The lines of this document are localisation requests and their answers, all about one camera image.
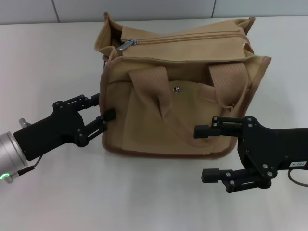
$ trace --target black cable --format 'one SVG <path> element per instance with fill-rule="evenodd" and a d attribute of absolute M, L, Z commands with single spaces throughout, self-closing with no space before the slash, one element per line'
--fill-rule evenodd
<path fill-rule="evenodd" d="M 40 162 L 41 158 L 42 158 L 42 155 L 39 157 L 39 159 L 37 160 L 37 162 L 34 165 L 29 166 L 29 167 L 25 167 L 25 168 L 19 170 L 17 172 L 18 175 L 21 176 L 21 175 L 23 175 L 23 174 L 25 174 L 25 173 L 27 173 L 29 171 L 32 171 L 38 165 L 38 163 Z"/>
<path fill-rule="evenodd" d="M 290 170 L 288 171 L 288 178 L 289 178 L 293 183 L 308 188 L 308 184 L 303 184 L 303 183 L 298 182 L 298 181 L 296 181 L 295 179 L 293 179 L 293 178 L 291 177 L 291 171 L 292 171 L 292 169 L 290 169 Z"/>
<path fill-rule="evenodd" d="M 42 157 L 43 157 L 42 155 L 39 157 L 38 161 L 33 165 L 34 167 L 36 167 L 38 165 L 38 163 L 40 162 Z"/>

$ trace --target white tiled wall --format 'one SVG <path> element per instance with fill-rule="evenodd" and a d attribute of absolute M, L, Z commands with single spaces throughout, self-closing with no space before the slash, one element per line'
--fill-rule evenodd
<path fill-rule="evenodd" d="M 0 0 L 0 24 L 308 15 L 308 0 Z"/>

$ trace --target white label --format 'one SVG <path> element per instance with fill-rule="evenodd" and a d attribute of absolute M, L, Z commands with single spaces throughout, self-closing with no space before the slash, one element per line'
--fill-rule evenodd
<path fill-rule="evenodd" d="M 307 163 L 307 161 L 292 162 L 290 164 L 290 167 L 303 167 L 303 166 L 305 166 L 306 163 Z"/>

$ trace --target tile grout line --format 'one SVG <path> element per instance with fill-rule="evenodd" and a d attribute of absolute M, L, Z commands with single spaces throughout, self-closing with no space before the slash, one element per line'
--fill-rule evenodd
<path fill-rule="evenodd" d="M 56 14 L 56 17 L 57 17 L 57 21 L 58 21 L 58 23 L 60 22 L 60 19 L 59 19 L 59 15 L 58 15 L 58 12 L 57 12 L 57 9 L 56 9 L 56 6 L 55 6 L 55 4 L 54 4 L 54 1 L 53 0 L 51 0 L 51 2 L 52 2 L 52 5 L 53 5 L 53 10 L 54 10 L 54 13 Z"/>
<path fill-rule="evenodd" d="M 213 6 L 213 11 L 212 11 L 212 16 L 211 16 L 211 18 L 213 18 L 215 6 L 216 6 L 216 0 L 214 1 L 214 6 Z"/>

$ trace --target zipper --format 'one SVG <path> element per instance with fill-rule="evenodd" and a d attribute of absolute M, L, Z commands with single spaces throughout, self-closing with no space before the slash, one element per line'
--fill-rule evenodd
<path fill-rule="evenodd" d="M 241 35 L 241 34 L 227 34 L 227 35 L 205 35 L 205 36 L 194 36 L 194 37 L 189 37 L 189 38 L 169 38 L 169 39 L 156 39 L 156 40 L 137 40 L 137 39 L 128 39 L 124 40 L 125 43 L 123 43 L 121 46 L 119 46 L 117 49 L 119 51 L 123 51 L 126 48 L 130 46 L 135 46 L 135 45 L 145 45 L 145 44 L 157 44 L 157 43 L 167 43 L 167 42 L 179 42 L 179 41 L 191 41 L 191 40 L 202 40 L 202 39 L 220 39 L 220 38 L 232 38 L 232 37 L 241 37 L 245 39 L 249 44 L 249 40 L 246 36 Z"/>
<path fill-rule="evenodd" d="M 119 46 L 117 49 L 118 49 L 119 51 L 123 51 L 123 50 L 125 50 L 126 48 L 128 48 L 128 47 L 130 47 L 130 46 L 135 46 L 135 45 L 137 45 L 138 43 L 139 43 L 139 41 L 136 40 L 136 39 L 129 39 L 129 40 L 127 40 L 125 43 L 123 43 L 121 46 Z"/>

